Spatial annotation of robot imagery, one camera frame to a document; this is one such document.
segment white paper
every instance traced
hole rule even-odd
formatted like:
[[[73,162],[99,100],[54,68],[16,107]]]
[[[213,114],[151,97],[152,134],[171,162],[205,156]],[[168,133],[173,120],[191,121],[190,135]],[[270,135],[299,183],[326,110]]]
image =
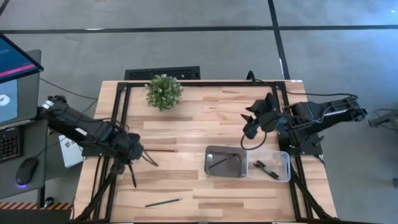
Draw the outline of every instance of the white paper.
[[[64,135],[60,135],[58,138],[60,140],[63,163],[66,168],[83,162],[83,157],[81,156],[83,149],[77,143],[66,138]]]

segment computer monitor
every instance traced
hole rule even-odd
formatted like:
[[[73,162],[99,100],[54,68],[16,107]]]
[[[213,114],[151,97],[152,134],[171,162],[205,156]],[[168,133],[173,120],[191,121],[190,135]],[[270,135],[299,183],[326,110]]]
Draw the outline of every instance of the computer monitor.
[[[5,35],[0,34],[0,83],[42,71],[43,67],[39,63],[11,42]]]

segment green plant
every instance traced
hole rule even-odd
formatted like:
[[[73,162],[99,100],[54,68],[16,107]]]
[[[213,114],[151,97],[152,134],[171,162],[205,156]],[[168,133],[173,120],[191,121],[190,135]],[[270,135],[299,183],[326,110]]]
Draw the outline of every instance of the green plant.
[[[154,106],[163,111],[171,109],[177,103],[180,103],[178,99],[183,89],[176,78],[168,77],[166,74],[156,75],[145,86],[148,89],[147,101],[149,106]]]

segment black mouse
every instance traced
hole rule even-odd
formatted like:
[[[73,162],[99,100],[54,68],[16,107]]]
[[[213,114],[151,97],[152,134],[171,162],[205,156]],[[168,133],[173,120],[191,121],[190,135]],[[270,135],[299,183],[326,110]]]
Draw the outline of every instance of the black mouse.
[[[25,159],[18,168],[15,180],[18,185],[28,184],[35,173],[38,160],[34,157]]]

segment wooden tabletop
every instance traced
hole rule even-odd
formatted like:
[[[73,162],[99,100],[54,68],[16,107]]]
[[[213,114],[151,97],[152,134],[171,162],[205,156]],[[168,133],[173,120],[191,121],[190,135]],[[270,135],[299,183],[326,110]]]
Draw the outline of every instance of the wooden tabletop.
[[[117,84],[116,81],[103,82],[95,118],[111,116]],[[304,92],[302,82],[286,81],[286,86],[288,91]],[[251,106],[254,100],[264,99],[268,92],[271,92],[271,88],[266,86],[185,87],[180,105],[159,112],[157,108],[148,107],[147,90],[144,87],[132,88],[126,121],[130,132],[141,135],[145,149],[178,152],[150,152],[158,167],[143,160],[136,161],[133,169],[137,189],[132,184],[128,169],[118,177],[111,221],[295,220],[288,183],[208,176],[203,170],[207,146],[239,147],[245,125],[240,114],[248,114],[245,107]],[[289,95],[290,104],[306,100],[305,95]],[[246,141],[245,145],[254,146],[261,142],[262,137],[262,134],[258,134],[254,140]],[[276,132],[268,134],[264,147],[279,150]],[[309,191],[326,212],[335,216],[324,166],[312,156],[302,156],[302,160]],[[96,157],[84,161],[76,192],[76,215],[90,201],[96,162]],[[302,194],[298,189],[297,192],[302,216],[305,217]],[[100,217],[104,217],[107,198],[105,194]],[[144,207],[176,198],[182,200],[157,207]]]

